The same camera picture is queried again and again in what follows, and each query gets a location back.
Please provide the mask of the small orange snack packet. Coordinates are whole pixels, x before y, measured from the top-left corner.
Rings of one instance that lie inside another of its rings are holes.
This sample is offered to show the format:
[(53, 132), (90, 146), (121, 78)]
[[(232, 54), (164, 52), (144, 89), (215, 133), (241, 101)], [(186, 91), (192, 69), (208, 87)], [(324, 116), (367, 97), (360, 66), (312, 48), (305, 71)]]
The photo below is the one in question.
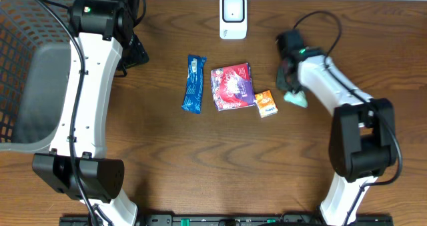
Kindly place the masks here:
[(276, 114), (278, 112), (278, 108), (274, 102), (274, 98), (272, 97), (270, 90), (255, 94), (255, 98), (261, 118)]

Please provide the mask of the white barcode scanner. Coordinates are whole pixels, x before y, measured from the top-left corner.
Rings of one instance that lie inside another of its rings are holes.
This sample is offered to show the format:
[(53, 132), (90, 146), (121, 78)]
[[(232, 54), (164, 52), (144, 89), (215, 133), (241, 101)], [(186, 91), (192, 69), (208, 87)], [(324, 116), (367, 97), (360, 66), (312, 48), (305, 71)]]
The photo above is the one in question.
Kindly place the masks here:
[(247, 0), (220, 0), (220, 38), (245, 39), (248, 31)]

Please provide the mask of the blue snack bar wrapper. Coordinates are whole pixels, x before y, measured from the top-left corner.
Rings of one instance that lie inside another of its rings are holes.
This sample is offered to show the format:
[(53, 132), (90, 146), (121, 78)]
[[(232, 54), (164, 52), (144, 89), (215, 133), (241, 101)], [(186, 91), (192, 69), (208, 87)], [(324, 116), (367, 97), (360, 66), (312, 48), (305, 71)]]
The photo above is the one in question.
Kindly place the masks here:
[(203, 96), (203, 68), (207, 57), (198, 55), (188, 56), (188, 73), (185, 88), (185, 97), (181, 108), (191, 113), (201, 113)]

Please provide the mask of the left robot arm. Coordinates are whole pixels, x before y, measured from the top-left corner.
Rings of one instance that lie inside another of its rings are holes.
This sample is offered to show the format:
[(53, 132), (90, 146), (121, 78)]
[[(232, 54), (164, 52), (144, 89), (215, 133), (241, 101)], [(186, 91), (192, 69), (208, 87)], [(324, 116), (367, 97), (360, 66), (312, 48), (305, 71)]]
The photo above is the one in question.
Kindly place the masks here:
[(124, 164), (108, 159), (105, 122), (114, 77), (147, 63), (134, 33), (144, 0), (75, 0), (65, 29), (71, 62), (59, 126), (33, 171), (53, 190), (84, 203), (90, 225), (136, 225), (137, 205), (123, 190)]

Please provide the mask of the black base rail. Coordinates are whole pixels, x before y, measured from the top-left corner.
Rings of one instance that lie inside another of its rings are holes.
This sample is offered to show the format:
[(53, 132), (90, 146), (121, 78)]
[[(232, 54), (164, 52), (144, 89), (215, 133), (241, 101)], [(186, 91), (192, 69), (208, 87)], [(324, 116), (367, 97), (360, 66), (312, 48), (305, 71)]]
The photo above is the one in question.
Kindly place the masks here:
[[(60, 217), (60, 226), (86, 226), (88, 217)], [(256, 225), (326, 225), (320, 216), (302, 213), (288, 213), (282, 216), (172, 216), (146, 215), (137, 219), (140, 226), (256, 226)], [(356, 222), (349, 225), (393, 226), (391, 216), (359, 215)]]

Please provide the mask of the grey plastic mesh basket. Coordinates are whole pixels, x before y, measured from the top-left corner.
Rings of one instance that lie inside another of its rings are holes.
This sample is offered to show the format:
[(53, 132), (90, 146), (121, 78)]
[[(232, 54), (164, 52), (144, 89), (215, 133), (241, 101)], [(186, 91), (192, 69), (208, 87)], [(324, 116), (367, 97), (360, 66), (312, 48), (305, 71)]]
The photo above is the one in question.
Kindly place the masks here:
[(71, 53), (67, 8), (74, 0), (1, 0), (1, 150), (68, 154), (61, 121)]

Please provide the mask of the red purple snack packet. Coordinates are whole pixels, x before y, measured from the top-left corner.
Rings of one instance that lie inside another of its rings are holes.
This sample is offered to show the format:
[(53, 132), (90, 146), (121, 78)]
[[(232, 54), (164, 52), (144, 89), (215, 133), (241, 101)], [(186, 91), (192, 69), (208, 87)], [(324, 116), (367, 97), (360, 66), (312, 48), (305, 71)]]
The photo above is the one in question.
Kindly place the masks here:
[(252, 107), (256, 104), (250, 65), (242, 63), (210, 72), (213, 102), (218, 111)]

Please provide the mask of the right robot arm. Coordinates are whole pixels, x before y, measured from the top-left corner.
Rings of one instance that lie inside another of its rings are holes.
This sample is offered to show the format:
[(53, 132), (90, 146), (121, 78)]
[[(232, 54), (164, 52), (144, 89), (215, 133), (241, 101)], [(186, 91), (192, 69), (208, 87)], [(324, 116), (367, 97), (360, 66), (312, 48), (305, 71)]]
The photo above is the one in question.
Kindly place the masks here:
[(332, 116), (328, 154), (334, 178), (320, 213), (327, 225), (350, 225), (369, 188), (396, 180), (379, 181), (387, 168), (401, 166), (393, 105), (361, 91), (321, 48), (308, 47), (297, 29), (279, 34), (276, 45), (276, 86), (286, 100), (304, 106), (303, 92), (311, 91)]

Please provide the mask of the mint green snack packet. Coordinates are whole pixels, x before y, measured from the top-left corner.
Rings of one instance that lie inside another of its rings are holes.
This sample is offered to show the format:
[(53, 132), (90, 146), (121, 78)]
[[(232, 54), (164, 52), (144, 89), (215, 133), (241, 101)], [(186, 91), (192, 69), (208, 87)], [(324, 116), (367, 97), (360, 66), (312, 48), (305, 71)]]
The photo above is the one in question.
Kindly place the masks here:
[(308, 101), (303, 91), (288, 91), (284, 95), (284, 101), (302, 108), (308, 107)]

